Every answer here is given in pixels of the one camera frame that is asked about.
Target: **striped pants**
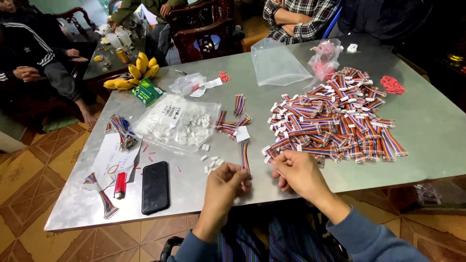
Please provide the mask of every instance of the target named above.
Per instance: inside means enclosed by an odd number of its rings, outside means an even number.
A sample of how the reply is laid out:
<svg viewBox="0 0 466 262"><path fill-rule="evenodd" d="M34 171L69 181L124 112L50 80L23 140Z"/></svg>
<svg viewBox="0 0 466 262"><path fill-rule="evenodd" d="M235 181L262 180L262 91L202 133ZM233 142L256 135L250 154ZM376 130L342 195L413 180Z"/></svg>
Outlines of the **striped pants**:
<svg viewBox="0 0 466 262"><path fill-rule="evenodd" d="M227 223L218 235L217 261L221 262L332 262L304 216L275 216L268 225L269 249L240 224Z"/></svg>

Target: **plastic cup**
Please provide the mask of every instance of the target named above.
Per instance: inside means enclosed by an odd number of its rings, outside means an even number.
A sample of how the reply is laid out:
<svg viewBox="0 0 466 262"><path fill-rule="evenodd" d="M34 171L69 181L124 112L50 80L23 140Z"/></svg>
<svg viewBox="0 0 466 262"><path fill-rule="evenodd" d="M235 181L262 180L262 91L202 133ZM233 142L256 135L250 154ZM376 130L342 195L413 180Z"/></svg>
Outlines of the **plastic cup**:
<svg viewBox="0 0 466 262"><path fill-rule="evenodd" d="M115 30L115 34L117 34L120 37L121 41L123 41L125 45L128 45L128 47L131 46L132 41L128 34L128 31L118 28L117 30Z"/></svg>
<svg viewBox="0 0 466 262"><path fill-rule="evenodd" d="M121 45L120 40L118 39L118 36L116 34L110 33L110 34L106 35L105 37L107 37L107 40L116 49L123 48L123 46Z"/></svg>

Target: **red lighter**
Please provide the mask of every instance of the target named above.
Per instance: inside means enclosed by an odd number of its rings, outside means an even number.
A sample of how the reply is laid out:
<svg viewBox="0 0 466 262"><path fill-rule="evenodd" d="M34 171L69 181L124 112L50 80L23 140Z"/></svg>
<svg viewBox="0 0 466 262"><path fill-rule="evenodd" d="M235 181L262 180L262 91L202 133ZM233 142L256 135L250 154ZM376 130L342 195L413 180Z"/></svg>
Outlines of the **red lighter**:
<svg viewBox="0 0 466 262"><path fill-rule="evenodd" d="M115 183L115 192L113 193L113 197L116 199L124 198L126 194L126 173L122 172L116 176L116 183Z"/></svg>

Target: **green floor mat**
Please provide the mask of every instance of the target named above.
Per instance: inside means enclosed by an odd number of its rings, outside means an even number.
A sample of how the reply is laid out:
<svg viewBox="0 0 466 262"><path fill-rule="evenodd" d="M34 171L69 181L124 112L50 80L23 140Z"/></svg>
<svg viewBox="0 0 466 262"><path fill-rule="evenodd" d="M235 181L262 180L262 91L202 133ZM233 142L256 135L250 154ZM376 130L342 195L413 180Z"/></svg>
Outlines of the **green floor mat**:
<svg viewBox="0 0 466 262"><path fill-rule="evenodd" d="M52 110L44 119L43 130L46 133L52 132L59 128L75 124L78 121L79 120L76 117L64 112L63 110Z"/></svg>

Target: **green jacket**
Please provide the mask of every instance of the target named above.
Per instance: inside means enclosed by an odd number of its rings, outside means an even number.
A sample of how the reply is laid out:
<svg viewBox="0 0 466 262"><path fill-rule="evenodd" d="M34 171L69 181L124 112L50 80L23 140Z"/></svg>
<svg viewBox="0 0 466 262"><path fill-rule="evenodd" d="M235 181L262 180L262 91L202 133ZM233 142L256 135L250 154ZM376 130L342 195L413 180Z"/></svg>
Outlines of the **green jacket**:
<svg viewBox="0 0 466 262"><path fill-rule="evenodd" d="M121 6L112 14L112 19L117 25L121 25L126 17L134 13L134 11L143 4L149 12L157 16L157 22L166 24L167 22L160 15L160 8L165 3L175 8L187 5L188 0L123 0Z"/></svg>

